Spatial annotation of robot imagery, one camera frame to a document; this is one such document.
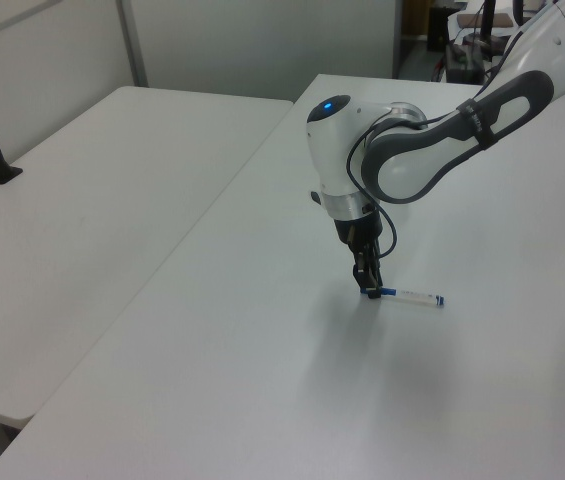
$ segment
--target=pen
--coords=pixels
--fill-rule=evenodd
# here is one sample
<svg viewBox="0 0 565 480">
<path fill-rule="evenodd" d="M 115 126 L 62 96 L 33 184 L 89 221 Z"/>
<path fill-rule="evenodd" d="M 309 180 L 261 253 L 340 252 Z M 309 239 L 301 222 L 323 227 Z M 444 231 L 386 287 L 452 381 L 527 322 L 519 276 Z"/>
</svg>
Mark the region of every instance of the pen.
<svg viewBox="0 0 565 480">
<path fill-rule="evenodd" d="M 366 295 L 367 289 L 360 289 L 360 293 Z M 403 300 L 410 303 L 419 303 L 423 305 L 431 305 L 434 307 L 444 306 L 444 297 L 442 295 L 431 295 L 428 293 L 416 293 L 408 290 L 397 290 L 395 288 L 382 287 L 382 295 L 395 297 L 397 300 Z"/>
</svg>

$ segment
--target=cable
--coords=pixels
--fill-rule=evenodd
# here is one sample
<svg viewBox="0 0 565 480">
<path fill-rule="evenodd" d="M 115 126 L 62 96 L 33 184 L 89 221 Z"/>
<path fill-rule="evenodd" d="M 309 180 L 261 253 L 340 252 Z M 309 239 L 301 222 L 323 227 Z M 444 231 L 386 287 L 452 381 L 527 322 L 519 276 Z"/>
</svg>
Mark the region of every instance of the cable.
<svg viewBox="0 0 565 480">
<path fill-rule="evenodd" d="M 513 50 L 513 47 L 515 47 L 515 44 L 518 42 L 518 40 L 520 39 L 520 37 L 522 36 L 523 32 L 518 32 L 515 37 L 513 37 L 513 40 L 511 40 L 511 43 L 509 44 L 508 48 L 506 49 L 506 51 L 504 52 L 504 55 L 502 55 L 502 59 L 500 60 L 500 63 L 498 63 L 495 67 L 491 68 L 492 71 L 492 75 L 489 77 L 489 79 L 487 80 L 487 82 L 482 86 L 482 88 L 480 89 L 480 91 L 478 93 L 475 94 L 475 97 L 477 97 L 478 95 L 480 95 L 482 92 L 484 92 L 484 90 L 486 90 L 489 85 L 491 85 L 491 82 L 493 82 L 493 80 L 495 79 L 495 77 L 497 77 L 498 73 L 500 72 L 500 70 L 502 69 L 502 67 L 504 66 L 504 62 L 506 61 L 506 59 L 508 58 L 509 54 L 511 53 L 511 51 Z"/>
<path fill-rule="evenodd" d="M 482 11 L 482 9 L 484 8 L 484 4 L 486 2 L 482 2 L 482 6 L 480 7 L 480 9 L 476 12 L 476 14 L 473 16 L 473 18 L 471 19 L 471 23 L 474 25 L 474 29 L 475 26 L 477 26 L 478 22 L 478 15 L 480 15 L 480 12 Z M 458 39 L 458 37 L 460 36 L 460 34 L 462 33 L 463 30 L 466 30 L 467 27 L 461 28 L 460 31 L 458 32 L 458 34 L 455 36 L 455 38 L 453 39 L 453 41 L 451 42 L 452 44 L 455 43 L 455 41 Z"/>
<path fill-rule="evenodd" d="M 349 176 L 349 179 L 351 180 L 351 182 L 353 183 L 353 185 L 355 185 L 355 187 L 362 192 L 362 194 L 367 198 L 367 200 L 369 200 L 369 202 L 371 202 L 371 204 L 377 208 L 377 210 L 382 214 L 382 216 L 385 218 L 386 222 L 389 224 L 389 227 L 391 228 L 391 234 L 393 235 L 393 241 L 391 242 L 391 246 L 389 247 L 389 249 L 380 254 L 378 256 L 378 258 L 384 258 L 387 255 L 390 255 L 391 252 L 395 249 L 397 243 L 398 243 L 398 232 L 395 229 L 395 224 L 393 223 L 393 220 L 391 220 L 391 217 L 389 216 L 388 213 L 386 213 L 386 210 L 384 210 L 384 208 L 382 208 L 382 206 L 380 205 L 380 203 L 373 198 L 373 195 L 371 195 L 368 190 L 366 188 L 364 188 L 360 182 L 358 182 L 355 177 L 353 176 L 353 172 L 351 171 L 351 161 L 353 160 L 353 155 L 355 154 L 355 151 L 357 150 L 357 148 L 360 146 L 360 144 L 364 141 L 366 142 L 366 138 L 373 133 L 373 131 L 377 128 L 378 124 L 378 120 L 386 117 L 387 115 L 389 115 L 389 113 L 386 113 L 384 115 L 382 115 L 381 117 L 378 117 L 373 124 L 356 140 L 355 144 L 353 145 L 353 148 L 351 148 L 351 151 L 349 152 L 349 155 L 346 159 L 346 173 Z M 442 115 L 441 117 L 437 117 L 437 118 L 433 118 L 431 120 L 423 120 L 421 122 L 411 122 L 410 120 L 402 120 L 399 121 L 397 123 L 395 123 L 391 128 L 395 128 L 395 127 L 401 127 L 401 126 L 407 126 L 409 128 L 417 128 L 417 127 L 421 127 L 424 125 L 428 125 L 430 123 L 434 123 L 434 122 L 438 122 L 440 120 L 442 120 L 444 117 L 446 117 L 446 115 Z"/>
</svg>

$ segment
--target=white wall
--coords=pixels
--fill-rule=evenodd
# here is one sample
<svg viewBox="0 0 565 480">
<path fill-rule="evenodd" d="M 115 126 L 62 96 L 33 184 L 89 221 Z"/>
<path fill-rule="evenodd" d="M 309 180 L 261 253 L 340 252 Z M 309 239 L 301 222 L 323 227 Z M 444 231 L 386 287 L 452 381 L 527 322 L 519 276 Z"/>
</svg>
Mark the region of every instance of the white wall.
<svg viewBox="0 0 565 480">
<path fill-rule="evenodd" d="M 318 73 L 393 73 L 397 0 L 128 1 L 151 87 L 295 101 Z"/>
<path fill-rule="evenodd" d="M 0 31 L 4 157 L 16 160 L 132 83 L 115 0 L 63 0 Z"/>
</svg>

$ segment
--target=robotic arm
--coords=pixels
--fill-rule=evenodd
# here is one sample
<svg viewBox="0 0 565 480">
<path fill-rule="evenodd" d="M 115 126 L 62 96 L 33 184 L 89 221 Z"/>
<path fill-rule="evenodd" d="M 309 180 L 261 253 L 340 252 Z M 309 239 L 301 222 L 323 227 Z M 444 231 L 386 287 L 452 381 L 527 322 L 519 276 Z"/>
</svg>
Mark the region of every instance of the robotic arm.
<svg viewBox="0 0 565 480">
<path fill-rule="evenodd" d="M 360 288 L 380 296 L 379 259 L 395 246 L 379 252 L 379 200 L 418 200 L 453 168 L 564 94 L 565 0 L 554 0 L 510 40 L 478 95 L 442 118 L 427 121 L 406 103 L 378 105 L 344 95 L 316 106 L 307 134 L 321 192 L 312 197 L 352 251 Z"/>
</svg>

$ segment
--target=table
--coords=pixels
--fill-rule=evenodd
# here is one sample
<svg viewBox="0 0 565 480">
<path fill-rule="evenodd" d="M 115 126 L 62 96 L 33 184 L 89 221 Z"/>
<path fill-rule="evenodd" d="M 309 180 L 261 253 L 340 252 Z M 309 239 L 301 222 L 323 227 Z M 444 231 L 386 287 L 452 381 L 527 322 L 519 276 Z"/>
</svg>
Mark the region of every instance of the table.
<svg viewBox="0 0 565 480">
<path fill-rule="evenodd" d="M 334 94 L 465 85 L 319 76 L 0 458 L 0 479 L 564 479 L 565 98 L 389 206 L 370 301 L 309 199 L 305 120 Z"/>
<path fill-rule="evenodd" d="M 290 108 L 122 88 L 0 186 L 0 422 L 21 428 Z"/>
</svg>

